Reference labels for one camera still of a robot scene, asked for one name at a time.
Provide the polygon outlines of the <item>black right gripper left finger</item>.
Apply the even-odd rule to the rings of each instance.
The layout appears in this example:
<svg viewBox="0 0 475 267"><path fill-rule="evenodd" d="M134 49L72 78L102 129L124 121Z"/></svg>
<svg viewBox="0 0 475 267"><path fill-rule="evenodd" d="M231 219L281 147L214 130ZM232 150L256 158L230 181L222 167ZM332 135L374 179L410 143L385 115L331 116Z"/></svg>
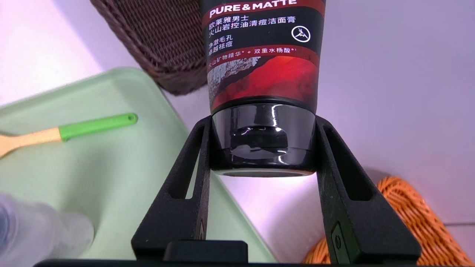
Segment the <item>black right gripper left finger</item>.
<svg viewBox="0 0 475 267"><path fill-rule="evenodd" d="M137 260L163 260L169 243L205 239L211 122L208 116L195 124L133 235L131 245Z"/></svg>

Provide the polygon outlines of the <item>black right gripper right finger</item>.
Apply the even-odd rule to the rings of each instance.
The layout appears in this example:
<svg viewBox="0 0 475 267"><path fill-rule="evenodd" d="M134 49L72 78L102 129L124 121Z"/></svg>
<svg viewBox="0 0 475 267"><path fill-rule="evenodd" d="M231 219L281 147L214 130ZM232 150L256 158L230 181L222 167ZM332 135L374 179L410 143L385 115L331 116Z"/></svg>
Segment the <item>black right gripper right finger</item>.
<svg viewBox="0 0 475 267"><path fill-rule="evenodd" d="M337 130L315 122L316 175L332 264L415 264L421 247Z"/></svg>

